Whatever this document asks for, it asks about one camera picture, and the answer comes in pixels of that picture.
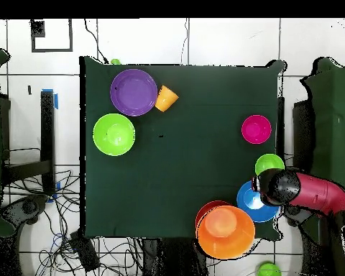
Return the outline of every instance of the blue bowl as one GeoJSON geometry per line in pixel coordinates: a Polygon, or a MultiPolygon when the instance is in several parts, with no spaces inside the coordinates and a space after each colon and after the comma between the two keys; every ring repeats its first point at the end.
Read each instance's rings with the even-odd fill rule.
{"type": "Polygon", "coordinates": [[[260,194],[252,190],[252,182],[243,184],[236,195],[238,208],[245,211],[253,222],[266,222],[275,217],[280,207],[266,206],[261,202],[260,194]]]}

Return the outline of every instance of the small green ball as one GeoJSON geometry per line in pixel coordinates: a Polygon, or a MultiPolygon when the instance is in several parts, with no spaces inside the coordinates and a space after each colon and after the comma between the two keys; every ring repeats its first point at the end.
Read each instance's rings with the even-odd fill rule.
{"type": "Polygon", "coordinates": [[[119,60],[119,59],[116,59],[116,58],[114,58],[113,60],[111,60],[110,63],[111,63],[112,65],[121,65],[120,60],[119,60]]]}
{"type": "Polygon", "coordinates": [[[281,271],[276,264],[265,262],[259,267],[257,276],[281,276],[281,271]]]}

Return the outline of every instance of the orange bowl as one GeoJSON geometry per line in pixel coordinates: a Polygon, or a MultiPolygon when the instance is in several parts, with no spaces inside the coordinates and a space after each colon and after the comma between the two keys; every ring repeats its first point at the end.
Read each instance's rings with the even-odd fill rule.
{"type": "Polygon", "coordinates": [[[254,223],[235,206],[218,206],[204,215],[195,230],[202,250],[217,259],[241,256],[253,243],[254,223]]]}

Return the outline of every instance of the red bowl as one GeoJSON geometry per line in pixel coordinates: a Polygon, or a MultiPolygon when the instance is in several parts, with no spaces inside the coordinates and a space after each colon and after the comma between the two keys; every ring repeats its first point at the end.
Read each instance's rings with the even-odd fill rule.
{"type": "Polygon", "coordinates": [[[208,202],[206,205],[204,205],[199,212],[197,213],[197,216],[195,218],[195,228],[197,229],[197,226],[199,224],[199,221],[202,219],[202,217],[204,215],[206,215],[206,213],[208,213],[211,209],[216,208],[218,206],[230,206],[230,203],[227,203],[225,201],[221,201],[221,200],[215,200],[215,201],[211,201],[208,202]]]}

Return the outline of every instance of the purple bowl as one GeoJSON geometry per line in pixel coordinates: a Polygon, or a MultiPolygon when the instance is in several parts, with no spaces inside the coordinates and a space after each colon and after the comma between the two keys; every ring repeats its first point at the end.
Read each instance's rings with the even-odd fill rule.
{"type": "Polygon", "coordinates": [[[157,100],[157,86],[146,72],[128,69],[120,72],[110,87],[111,101],[121,113],[139,116],[153,108],[157,100]]]}

